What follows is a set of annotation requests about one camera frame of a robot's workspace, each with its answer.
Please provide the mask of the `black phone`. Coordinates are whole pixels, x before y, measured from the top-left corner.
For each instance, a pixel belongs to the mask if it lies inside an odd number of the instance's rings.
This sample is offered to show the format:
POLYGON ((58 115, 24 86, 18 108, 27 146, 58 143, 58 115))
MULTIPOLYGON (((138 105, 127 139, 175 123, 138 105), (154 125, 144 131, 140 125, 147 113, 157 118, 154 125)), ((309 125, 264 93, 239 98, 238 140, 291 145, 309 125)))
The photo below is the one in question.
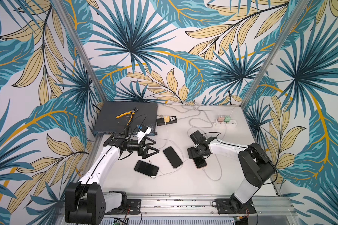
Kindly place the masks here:
POLYGON ((182 159, 172 147, 164 149, 163 153, 174 169, 179 168, 183 164, 182 159))

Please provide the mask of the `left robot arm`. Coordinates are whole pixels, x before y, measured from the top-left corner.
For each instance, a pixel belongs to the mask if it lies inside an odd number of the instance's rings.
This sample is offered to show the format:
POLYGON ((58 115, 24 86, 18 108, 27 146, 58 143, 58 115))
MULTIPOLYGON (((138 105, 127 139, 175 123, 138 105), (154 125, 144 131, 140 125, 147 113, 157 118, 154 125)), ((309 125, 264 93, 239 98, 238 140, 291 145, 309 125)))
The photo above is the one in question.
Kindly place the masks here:
POLYGON ((106 213, 124 212, 128 206, 126 193, 110 191, 105 194, 100 184, 105 181, 124 151, 137 152, 139 157, 146 159, 160 152, 154 147, 155 144, 155 140, 149 137, 129 139, 122 135, 112 135, 108 138, 100 156, 88 172, 65 189, 65 222, 98 225, 106 213))

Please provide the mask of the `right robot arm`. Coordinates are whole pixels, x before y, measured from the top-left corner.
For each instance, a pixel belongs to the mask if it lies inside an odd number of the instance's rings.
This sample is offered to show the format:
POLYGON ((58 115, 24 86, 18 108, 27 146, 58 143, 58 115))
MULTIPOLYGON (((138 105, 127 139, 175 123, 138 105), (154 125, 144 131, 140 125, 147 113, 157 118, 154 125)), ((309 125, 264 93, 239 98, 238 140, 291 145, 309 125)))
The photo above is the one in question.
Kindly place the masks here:
POLYGON ((244 180, 231 195, 231 207, 241 207, 250 202, 265 182, 277 173, 274 163, 257 143, 238 145, 216 137, 205 137, 200 131, 190 135, 194 146, 188 148, 189 159, 204 159, 212 154, 225 156, 240 163, 244 180))

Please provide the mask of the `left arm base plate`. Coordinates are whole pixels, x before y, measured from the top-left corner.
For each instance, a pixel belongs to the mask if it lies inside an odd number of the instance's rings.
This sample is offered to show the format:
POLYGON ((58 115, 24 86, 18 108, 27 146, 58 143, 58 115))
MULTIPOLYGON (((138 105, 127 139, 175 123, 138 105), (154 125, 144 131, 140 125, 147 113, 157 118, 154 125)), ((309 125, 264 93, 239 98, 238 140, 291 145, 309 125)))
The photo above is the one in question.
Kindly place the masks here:
POLYGON ((141 199, 127 199, 125 204, 113 209, 106 215, 139 215, 141 213, 141 199))

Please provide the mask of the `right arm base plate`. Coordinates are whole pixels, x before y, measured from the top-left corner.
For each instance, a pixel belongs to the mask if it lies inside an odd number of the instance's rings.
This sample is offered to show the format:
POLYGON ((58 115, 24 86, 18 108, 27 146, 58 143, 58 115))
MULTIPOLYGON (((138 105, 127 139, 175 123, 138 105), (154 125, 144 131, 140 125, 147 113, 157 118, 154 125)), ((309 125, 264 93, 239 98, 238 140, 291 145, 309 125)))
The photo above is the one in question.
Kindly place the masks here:
POLYGON ((217 198, 211 203, 219 214, 255 214, 256 209, 252 200, 241 203, 231 198, 217 198))

